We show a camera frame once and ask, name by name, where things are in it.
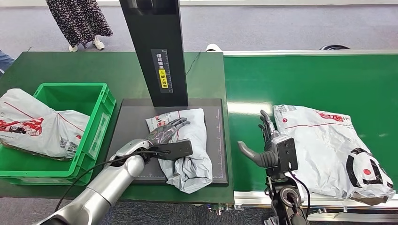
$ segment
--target silver robotic arm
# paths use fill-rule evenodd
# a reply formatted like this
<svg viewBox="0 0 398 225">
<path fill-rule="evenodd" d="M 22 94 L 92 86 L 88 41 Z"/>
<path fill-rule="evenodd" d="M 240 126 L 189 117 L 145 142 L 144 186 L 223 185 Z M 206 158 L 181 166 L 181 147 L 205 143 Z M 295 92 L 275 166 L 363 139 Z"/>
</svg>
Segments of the silver robotic arm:
<svg viewBox="0 0 398 225">
<path fill-rule="evenodd" d="M 139 149 L 149 149 L 148 140 L 135 139 L 111 157 L 128 156 Z M 144 169 L 141 155 L 132 155 L 123 164 L 109 164 L 71 203 L 34 225 L 96 225 L 101 222 L 126 188 Z"/>
<path fill-rule="evenodd" d="M 176 160 L 192 154 L 189 140 L 165 144 L 178 129 L 188 124 L 190 122 L 186 118 L 180 118 L 157 127 L 146 139 L 135 139 L 125 144 L 78 197 L 34 225 L 99 224 L 109 208 L 142 173 L 151 157 Z"/>
</svg>

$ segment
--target gray plastic bag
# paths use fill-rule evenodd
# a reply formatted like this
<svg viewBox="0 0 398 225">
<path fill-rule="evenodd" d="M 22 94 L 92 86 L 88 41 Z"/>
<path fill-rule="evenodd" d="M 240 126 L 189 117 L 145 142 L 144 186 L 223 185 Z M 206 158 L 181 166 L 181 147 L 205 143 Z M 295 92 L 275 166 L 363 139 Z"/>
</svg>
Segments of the gray plastic bag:
<svg viewBox="0 0 398 225">
<path fill-rule="evenodd" d="M 206 126 L 203 109 L 190 109 L 168 112 L 146 119 L 149 131 L 179 118 L 187 118 L 190 124 L 181 127 L 169 143 L 189 139 L 193 154 L 173 161 L 159 159 L 168 184 L 174 185 L 185 193 L 193 193 L 213 181 L 210 157 L 206 153 Z"/>
</svg>

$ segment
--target floor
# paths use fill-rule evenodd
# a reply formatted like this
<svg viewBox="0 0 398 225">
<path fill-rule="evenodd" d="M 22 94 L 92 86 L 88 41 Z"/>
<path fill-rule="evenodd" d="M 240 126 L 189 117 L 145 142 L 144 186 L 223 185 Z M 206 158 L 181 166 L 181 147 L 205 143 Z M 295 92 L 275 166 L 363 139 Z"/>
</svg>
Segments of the floor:
<svg viewBox="0 0 398 225">
<path fill-rule="evenodd" d="M 121 9 L 102 10 L 114 31 L 102 38 L 104 51 L 133 51 Z M 223 50 L 319 49 L 326 44 L 398 49 L 398 6 L 182 7 L 181 15 L 186 51 L 202 51 L 209 43 Z M 23 51 L 67 51 L 68 43 L 47 8 L 0 8 L 0 48 L 17 58 Z M 97 51 L 93 46 L 79 50 Z M 56 202 L 2 198 L 1 224 L 32 224 L 50 215 Z M 245 209 L 218 217 L 205 206 L 119 202 L 103 224 L 260 225 L 269 214 Z"/>
<path fill-rule="evenodd" d="M 102 38 L 104 51 L 133 51 L 120 7 L 102 10 L 114 31 Z M 209 43 L 223 50 L 398 49 L 398 6 L 182 7 L 181 17 L 186 51 Z M 16 58 L 28 50 L 67 51 L 68 43 L 46 7 L 0 8 L 0 48 Z"/>
</svg>

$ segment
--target black cable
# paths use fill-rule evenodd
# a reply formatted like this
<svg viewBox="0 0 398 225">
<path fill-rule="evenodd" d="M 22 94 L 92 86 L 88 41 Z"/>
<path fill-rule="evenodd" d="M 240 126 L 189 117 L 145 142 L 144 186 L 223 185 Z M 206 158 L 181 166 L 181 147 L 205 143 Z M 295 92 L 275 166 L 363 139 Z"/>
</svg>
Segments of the black cable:
<svg viewBox="0 0 398 225">
<path fill-rule="evenodd" d="M 290 175 L 291 175 L 295 180 L 297 180 L 297 182 L 300 183 L 300 184 L 306 189 L 306 191 L 307 191 L 308 206 L 307 206 L 306 218 L 308 218 L 308 214 L 309 214 L 309 212 L 310 212 L 310 207 L 311 207 L 311 193 L 310 193 L 310 191 L 308 190 L 307 186 L 306 186 L 302 181 L 300 181 L 300 180 L 291 172 L 291 170 L 289 170 L 289 173 L 290 173 Z"/>
<path fill-rule="evenodd" d="M 186 72 L 185 76 L 188 75 L 189 71 L 192 69 L 192 65 L 193 65 L 193 64 L 195 63 L 195 61 L 199 58 L 199 56 L 200 56 L 201 53 L 202 53 L 202 52 L 199 52 L 199 53 L 196 55 L 195 59 L 192 61 L 191 66 L 189 67 L 189 69 L 188 69 L 188 71 Z"/>
<path fill-rule="evenodd" d="M 59 207 L 60 207 L 60 205 L 61 205 L 63 199 L 65 198 L 66 194 L 67 194 L 67 193 L 72 189 L 72 187 L 73 187 L 84 175 L 86 175 L 88 172 L 90 172 L 91 170 L 93 170 L 94 168 L 96 168 L 96 167 L 98 167 L 98 166 L 100 166 L 100 165 L 104 165 L 104 164 L 108 164 L 108 163 L 114 163 L 114 162 L 122 161 L 122 160 L 124 160 L 124 159 L 127 159 L 127 158 L 133 156 L 133 155 L 137 155 L 137 154 L 141 154 L 141 153 L 156 154 L 156 153 L 170 153 L 170 152 L 169 152 L 169 151 L 135 151 L 135 152 L 133 152 L 133 153 L 131 153 L 131 154 L 129 154 L 129 155 L 123 156 L 123 157 L 121 157 L 121 158 L 114 159 L 114 160 L 108 160 L 108 161 L 99 163 L 99 164 L 97 164 L 97 165 L 91 167 L 91 168 L 88 169 L 86 172 L 84 172 L 84 173 L 82 173 L 80 176 L 78 176 L 78 177 L 76 178 L 76 180 L 75 180 L 73 183 L 71 183 L 71 184 L 69 185 L 69 188 L 65 191 L 65 193 L 64 193 L 63 196 L 61 197 L 60 201 L 58 202 L 57 206 L 55 207 L 55 211 L 54 211 L 54 212 L 58 211 L 58 209 L 59 209 Z"/>
</svg>

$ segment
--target package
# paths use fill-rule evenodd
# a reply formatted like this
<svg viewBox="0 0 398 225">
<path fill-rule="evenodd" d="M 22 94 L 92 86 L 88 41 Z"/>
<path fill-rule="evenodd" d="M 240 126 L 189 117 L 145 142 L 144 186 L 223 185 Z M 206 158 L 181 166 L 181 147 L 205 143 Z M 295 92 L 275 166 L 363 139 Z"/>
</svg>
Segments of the package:
<svg viewBox="0 0 398 225">
<path fill-rule="evenodd" d="M 72 159 L 89 116 L 55 111 L 21 89 L 0 97 L 0 142 L 58 160 Z"/>
<path fill-rule="evenodd" d="M 369 205 L 395 194 L 392 181 L 358 137 L 351 117 L 302 106 L 274 106 L 281 134 L 294 138 L 297 177 L 311 192 Z"/>
<path fill-rule="evenodd" d="M 203 109 L 181 110 L 168 112 L 146 120 L 149 132 L 158 126 L 187 118 L 191 123 L 180 128 L 171 138 L 170 143 L 189 139 L 193 154 L 173 161 L 159 159 L 168 184 L 174 185 L 185 193 L 193 193 L 213 181 L 213 170 L 210 157 L 206 153 L 206 126 Z"/>
</svg>

